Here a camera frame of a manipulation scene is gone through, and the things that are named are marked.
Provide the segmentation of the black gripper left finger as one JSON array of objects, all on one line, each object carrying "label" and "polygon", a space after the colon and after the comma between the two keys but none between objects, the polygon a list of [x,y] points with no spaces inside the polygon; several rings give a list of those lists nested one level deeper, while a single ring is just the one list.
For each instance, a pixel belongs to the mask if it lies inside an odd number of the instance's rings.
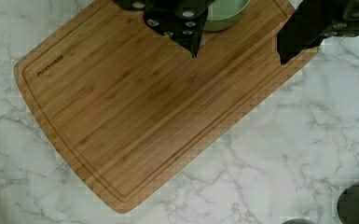
[{"label": "black gripper left finger", "polygon": [[214,0],[113,0],[128,11],[142,11],[147,27],[158,35],[168,36],[188,50],[196,59],[208,17],[208,7]]}]

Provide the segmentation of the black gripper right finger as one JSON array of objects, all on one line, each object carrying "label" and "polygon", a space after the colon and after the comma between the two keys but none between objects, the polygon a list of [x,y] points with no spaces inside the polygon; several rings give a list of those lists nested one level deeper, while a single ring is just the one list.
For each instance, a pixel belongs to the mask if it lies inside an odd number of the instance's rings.
[{"label": "black gripper right finger", "polygon": [[359,0],[303,0],[277,34],[281,64],[333,36],[359,36]]}]

